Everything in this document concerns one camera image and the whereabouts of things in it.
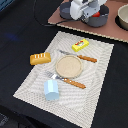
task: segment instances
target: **wooden handle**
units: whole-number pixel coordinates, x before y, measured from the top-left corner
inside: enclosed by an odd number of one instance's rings
[[[84,84],[81,84],[81,83],[78,83],[78,82],[75,82],[75,81],[72,81],[69,79],[64,79],[64,82],[71,84],[71,85],[74,85],[76,87],[82,88],[82,89],[86,88]]]
[[[90,58],[90,57],[86,57],[86,56],[82,56],[82,55],[79,55],[77,57],[79,57],[80,59],[83,59],[83,60],[94,62],[94,63],[97,62],[97,59],[94,59],[94,58]]]

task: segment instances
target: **knife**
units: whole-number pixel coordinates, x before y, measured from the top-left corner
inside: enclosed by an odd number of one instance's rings
[[[65,51],[62,51],[62,50],[59,50],[59,49],[57,49],[57,50],[59,52],[63,53],[63,54],[66,54],[66,55],[74,55],[74,56],[77,56],[78,58],[83,59],[83,60],[91,61],[91,62],[94,62],[94,63],[97,62],[97,59],[94,59],[94,58],[90,58],[90,57],[87,57],[87,56],[82,56],[82,55],[77,55],[77,54],[65,52]]]

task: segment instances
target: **knife handle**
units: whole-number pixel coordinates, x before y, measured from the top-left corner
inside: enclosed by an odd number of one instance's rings
[[[94,58],[90,58],[90,57],[87,57],[87,56],[82,56],[82,55],[79,55],[77,56],[79,57],[80,59],[83,59],[83,60],[87,60],[87,61],[91,61],[91,62],[97,62],[97,59],[94,59]]]

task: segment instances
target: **cheese block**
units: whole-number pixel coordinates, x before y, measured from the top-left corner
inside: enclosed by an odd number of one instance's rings
[[[78,52],[79,50],[83,49],[84,47],[88,46],[89,42],[86,39],[83,39],[77,43],[75,43],[74,45],[72,45],[72,49],[75,52]]]

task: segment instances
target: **plate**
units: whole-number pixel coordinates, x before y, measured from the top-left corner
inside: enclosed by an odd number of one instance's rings
[[[56,72],[63,78],[78,77],[83,70],[82,61],[73,55],[66,55],[56,63]]]

